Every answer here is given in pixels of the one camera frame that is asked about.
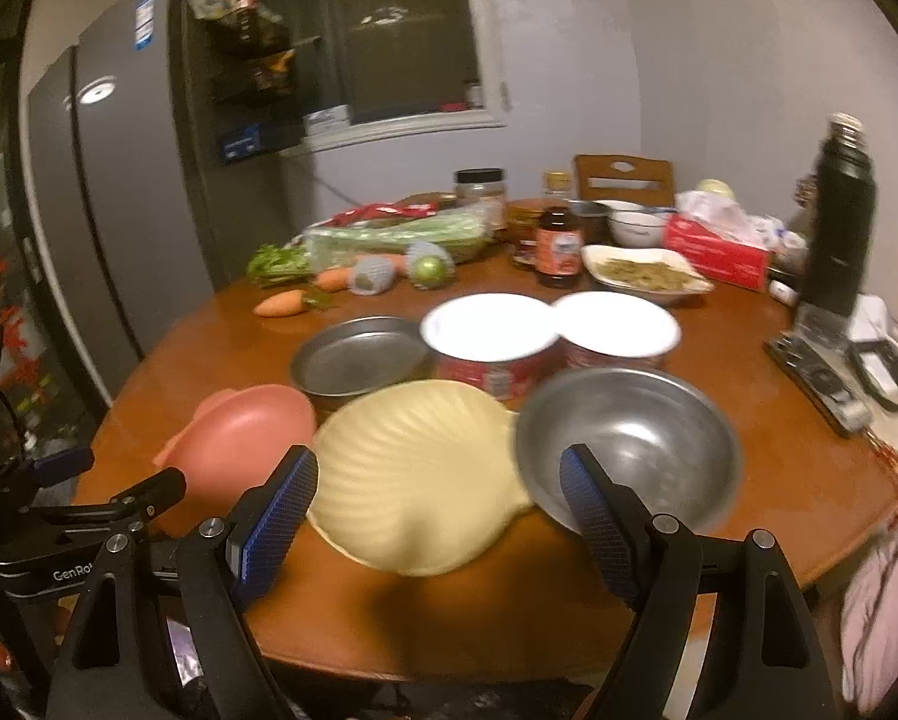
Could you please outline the red instant noodle bowl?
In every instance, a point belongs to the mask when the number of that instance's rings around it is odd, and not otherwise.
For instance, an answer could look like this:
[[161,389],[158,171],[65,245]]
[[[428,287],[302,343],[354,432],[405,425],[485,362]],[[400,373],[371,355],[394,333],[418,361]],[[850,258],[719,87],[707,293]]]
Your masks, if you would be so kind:
[[478,293],[429,310],[419,324],[436,376],[498,400],[523,397],[543,377],[559,341],[551,305],[513,293]]

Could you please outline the dark sauce bottle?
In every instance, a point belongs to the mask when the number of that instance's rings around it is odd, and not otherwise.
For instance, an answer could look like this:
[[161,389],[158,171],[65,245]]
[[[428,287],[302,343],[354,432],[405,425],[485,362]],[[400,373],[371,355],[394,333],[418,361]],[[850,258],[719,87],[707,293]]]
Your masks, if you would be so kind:
[[535,232],[535,273],[548,288],[569,289],[581,278],[581,223],[570,208],[572,179],[564,171],[543,174],[542,213]]

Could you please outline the netted green fruit left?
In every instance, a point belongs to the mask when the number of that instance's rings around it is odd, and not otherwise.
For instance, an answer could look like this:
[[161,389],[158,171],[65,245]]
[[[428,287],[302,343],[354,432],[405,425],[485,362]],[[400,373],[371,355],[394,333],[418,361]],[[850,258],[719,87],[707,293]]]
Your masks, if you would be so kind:
[[382,255],[367,255],[351,268],[348,289],[358,296],[375,296],[389,291],[398,277],[398,266]]

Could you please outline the red snack bag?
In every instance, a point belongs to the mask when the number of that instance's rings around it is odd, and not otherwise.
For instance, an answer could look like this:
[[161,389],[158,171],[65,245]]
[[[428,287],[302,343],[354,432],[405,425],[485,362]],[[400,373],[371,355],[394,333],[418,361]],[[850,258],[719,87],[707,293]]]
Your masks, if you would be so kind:
[[325,226],[351,227],[356,224],[400,224],[405,221],[424,220],[436,216],[439,205],[436,202],[413,203],[369,203],[369,205],[353,206],[350,210],[340,211]]

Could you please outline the netted green fruit right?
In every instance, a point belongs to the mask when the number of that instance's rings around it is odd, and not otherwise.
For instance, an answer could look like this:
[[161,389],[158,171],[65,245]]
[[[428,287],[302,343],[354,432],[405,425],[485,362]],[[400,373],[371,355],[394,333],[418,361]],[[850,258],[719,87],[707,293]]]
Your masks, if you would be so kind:
[[407,273],[415,288],[440,289],[453,281],[455,263],[440,245],[418,241],[408,249]]

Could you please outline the chili sauce jar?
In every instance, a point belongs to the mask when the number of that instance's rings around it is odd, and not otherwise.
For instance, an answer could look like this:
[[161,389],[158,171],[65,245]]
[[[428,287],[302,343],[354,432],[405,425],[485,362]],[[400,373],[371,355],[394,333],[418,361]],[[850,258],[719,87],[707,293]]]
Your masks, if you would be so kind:
[[510,200],[506,205],[510,258],[525,270],[535,268],[536,228],[547,204],[545,199],[524,199]]

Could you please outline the steel pan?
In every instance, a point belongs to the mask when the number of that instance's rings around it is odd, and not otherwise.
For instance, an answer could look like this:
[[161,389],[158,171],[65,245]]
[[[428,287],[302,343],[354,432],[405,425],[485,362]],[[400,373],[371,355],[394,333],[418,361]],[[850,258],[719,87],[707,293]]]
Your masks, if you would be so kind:
[[426,379],[433,353],[419,323],[395,316],[359,317],[325,328],[294,355],[289,374],[321,415],[380,388]]

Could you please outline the window with white frame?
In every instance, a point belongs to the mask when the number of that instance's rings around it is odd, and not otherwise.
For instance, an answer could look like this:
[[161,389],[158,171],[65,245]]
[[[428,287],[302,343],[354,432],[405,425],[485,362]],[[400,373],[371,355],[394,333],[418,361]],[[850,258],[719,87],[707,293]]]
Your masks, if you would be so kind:
[[491,0],[221,0],[206,31],[218,145],[250,124],[260,153],[504,124]]

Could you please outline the blue box on shelf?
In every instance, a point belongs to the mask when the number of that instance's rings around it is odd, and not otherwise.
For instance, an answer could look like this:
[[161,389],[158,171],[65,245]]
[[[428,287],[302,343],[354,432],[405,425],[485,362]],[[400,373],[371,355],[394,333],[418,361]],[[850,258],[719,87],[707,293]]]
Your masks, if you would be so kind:
[[221,160],[226,164],[248,160],[262,151],[262,129],[250,124],[224,133],[220,137]]

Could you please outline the front carrot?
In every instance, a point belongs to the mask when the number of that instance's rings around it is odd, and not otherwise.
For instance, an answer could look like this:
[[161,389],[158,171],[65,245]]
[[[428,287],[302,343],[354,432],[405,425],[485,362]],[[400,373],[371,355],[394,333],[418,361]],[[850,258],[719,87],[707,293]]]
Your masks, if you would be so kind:
[[307,310],[323,310],[332,304],[332,296],[317,288],[289,289],[273,294],[254,307],[255,316],[282,319],[299,316]]

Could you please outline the pink oval plate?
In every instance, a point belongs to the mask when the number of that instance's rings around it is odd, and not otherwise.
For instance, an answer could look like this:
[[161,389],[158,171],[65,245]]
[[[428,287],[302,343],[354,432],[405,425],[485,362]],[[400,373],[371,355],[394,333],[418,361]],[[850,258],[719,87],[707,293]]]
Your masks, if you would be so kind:
[[184,473],[187,492],[159,517],[169,536],[226,515],[248,488],[265,483],[293,445],[311,447],[316,410],[296,388],[265,383],[205,398],[192,419],[154,455],[156,468]]

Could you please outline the yellow shell-shaped plate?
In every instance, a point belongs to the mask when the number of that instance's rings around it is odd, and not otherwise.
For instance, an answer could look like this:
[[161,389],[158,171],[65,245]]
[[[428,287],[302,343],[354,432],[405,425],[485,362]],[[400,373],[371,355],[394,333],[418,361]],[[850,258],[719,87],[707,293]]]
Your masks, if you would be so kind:
[[531,507],[513,455],[515,415],[466,383],[417,380],[333,413],[316,432],[309,522],[361,566],[447,574]]

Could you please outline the large steel bowl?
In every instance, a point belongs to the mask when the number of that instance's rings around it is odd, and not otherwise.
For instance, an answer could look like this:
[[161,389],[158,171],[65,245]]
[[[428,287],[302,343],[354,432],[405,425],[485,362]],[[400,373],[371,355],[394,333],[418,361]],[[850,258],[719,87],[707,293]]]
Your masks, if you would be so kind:
[[525,401],[513,453],[531,500],[577,532],[559,483],[571,445],[592,450],[611,481],[634,489],[652,514],[712,533],[734,509],[743,450],[711,398],[665,372],[592,367],[559,372]]

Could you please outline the netted green fruit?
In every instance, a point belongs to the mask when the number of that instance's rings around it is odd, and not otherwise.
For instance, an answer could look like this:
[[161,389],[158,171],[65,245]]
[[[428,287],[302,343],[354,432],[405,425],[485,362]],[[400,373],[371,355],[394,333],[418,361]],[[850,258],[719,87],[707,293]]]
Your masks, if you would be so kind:
[[389,291],[398,277],[398,266],[382,255],[367,255],[351,268],[348,289],[358,296],[375,296]]
[[455,263],[440,245],[418,241],[408,249],[407,273],[415,288],[440,289],[453,281]]

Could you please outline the red tissue box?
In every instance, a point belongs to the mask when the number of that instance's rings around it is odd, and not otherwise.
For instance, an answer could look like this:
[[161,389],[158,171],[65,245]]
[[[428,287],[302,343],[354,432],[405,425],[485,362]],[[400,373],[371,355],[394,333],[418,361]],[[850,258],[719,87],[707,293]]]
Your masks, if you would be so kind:
[[750,291],[766,288],[769,250],[721,238],[702,224],[678,215],[666,222],[663,247],[683,255],[709,280]]

